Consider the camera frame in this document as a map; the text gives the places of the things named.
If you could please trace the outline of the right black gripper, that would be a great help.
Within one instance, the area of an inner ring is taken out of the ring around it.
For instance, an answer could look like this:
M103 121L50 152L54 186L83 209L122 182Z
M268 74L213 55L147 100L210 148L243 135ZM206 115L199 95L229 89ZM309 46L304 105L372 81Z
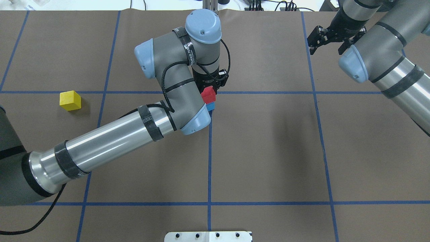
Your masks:
M339 9L329 27L325 29L322 26L316 26L307 37L310 55L313 55L320 46L330 43L330 40L343 41L338 48L338 54L342 55L354 44L354 40L349 38L356 35L366 23L367 20L355 20L350 18L343 9Z

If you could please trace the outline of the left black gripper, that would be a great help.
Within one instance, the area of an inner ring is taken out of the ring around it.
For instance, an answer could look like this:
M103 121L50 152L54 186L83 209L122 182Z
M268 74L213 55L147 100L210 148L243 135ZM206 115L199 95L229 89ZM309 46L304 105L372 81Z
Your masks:
M195 80L198 91L203 92L205 87L213 86L215 92L220 87L218 83L218 73L220 72L219 64L212 65L198 65L195 64L192 66L192 75Z

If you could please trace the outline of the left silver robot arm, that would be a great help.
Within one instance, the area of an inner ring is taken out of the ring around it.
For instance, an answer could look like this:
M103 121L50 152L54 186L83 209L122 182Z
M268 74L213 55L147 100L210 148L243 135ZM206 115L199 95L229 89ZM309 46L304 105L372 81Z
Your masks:
M134 49L146 78L156 78L164 100L142 105L117 120L44 151L28 152L1 108L1 206L38 202L59 194L66 183L85 177L139 147L180 130L193 134L210 123L201 91L225 84L219 69L221 20L208 9L192 11L185 26Z

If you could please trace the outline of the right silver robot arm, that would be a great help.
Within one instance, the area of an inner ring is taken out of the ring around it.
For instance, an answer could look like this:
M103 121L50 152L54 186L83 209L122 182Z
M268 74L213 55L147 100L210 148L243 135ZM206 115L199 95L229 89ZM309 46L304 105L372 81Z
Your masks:
M316 26L307 37L310 54L332 42L340 68L358 83L370 81L429 135L429 76L403 54L419 34L429 35L428 0L394 0L369 30L366 23L385 0L344 0L330 26Z

